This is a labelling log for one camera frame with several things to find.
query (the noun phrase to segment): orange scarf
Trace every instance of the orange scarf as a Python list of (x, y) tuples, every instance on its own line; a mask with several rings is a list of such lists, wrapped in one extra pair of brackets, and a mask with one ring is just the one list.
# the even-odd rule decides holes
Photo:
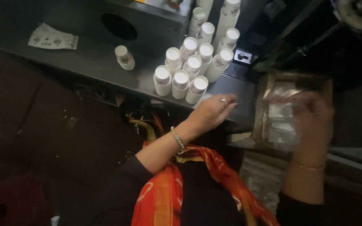
[[(258, 225), (259, 220), (268, 226), (279, 225), (270, 211), (241, 181), (238, 173), (227, 166), (223, 157), (215, 150), (188, 145), (187, 150), (178, 153), (176, 159), (178, 162), (205, 162), (212, 178), (231, 193), (238, 211), (244, 212), (249, 226)], [(175, 165), (168, 163), (142, 188), (135, 204), (131, 226), (179, 226), (182, 200), (181, 174)]]

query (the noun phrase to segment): cardboard box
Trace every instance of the cardboard box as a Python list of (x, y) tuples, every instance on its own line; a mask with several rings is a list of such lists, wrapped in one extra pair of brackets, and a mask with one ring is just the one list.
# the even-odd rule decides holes
[(273, 149), (275, 148), (274, 144), (268, 140), (269, 130), (265, 119), (269, 111), (269, 104), (266, 101), (266, 97), (273, 93), (275, 82), (294, 82), (297, 89), (319, 91), (330, 105), (332, 105), (333, 102), (332, 80), (324, 76), (275, 70), (260, 78), (257, 86), (255, 122), (251, 138), (256, 143)]

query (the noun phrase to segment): bracelet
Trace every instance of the bracelet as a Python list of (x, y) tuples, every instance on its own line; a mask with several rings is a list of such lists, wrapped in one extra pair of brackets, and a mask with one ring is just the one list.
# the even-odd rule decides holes
[(174, 139), (177, 141), (178, 146), (181, 147), (181, 150), (185, 151), (185, 146), (183, 145), (183, 143), (180, 140), (180, 137), (178, 136), (178, 134), (175, 132), (175, 128), (174, 126), (171, 127), (171, 131), (173, 131), (174, 134)]
[(309, 167), (305, 167), (305, 166), (303, 166), (303, 165), (301, 165), (301, 164), (299, 164), (299, 163), (297, 163), (297, 162), (295, 162), (295, 161), (291, 161), (291, 162), (292, 162), (294, 165), (296, 165), (296, 166), (298, 166), (298, 167), (300, 167), (300, 168), (306, 169), (306, 170), (319, 171), (319, 170), (325, 169), (325, 166), (320, 167), (320, 168), (309, 168)]

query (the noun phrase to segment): black sleeve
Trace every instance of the black sleeve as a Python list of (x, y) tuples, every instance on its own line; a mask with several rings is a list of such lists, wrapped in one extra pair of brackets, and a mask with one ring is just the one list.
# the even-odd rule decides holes
[(152, 177), (135, 156), (131, 157), (104, 187), (92, 225), (131, 225), (139, 193)]
[(276, 218), (281, 226), (322, 224), (323, 205), (300, 202), (281, 192), (279, 199)]

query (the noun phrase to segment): silver bracelet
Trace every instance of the silver bracelet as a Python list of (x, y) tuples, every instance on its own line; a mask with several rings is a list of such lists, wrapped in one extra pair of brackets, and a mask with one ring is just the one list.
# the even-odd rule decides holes
[(185, 151), (185, 150), (186, 150), (186, 149), (185, 149), (185, 146), (184, 146), (183, 143), (181, 142), (180, 137), (178, 136), (178, 134), (175, 132), (174, 126), (171, 127), (171, 131), (173, 131), (174, 139), (177, 141), (178, 146), (181, 147), (181, 150)]

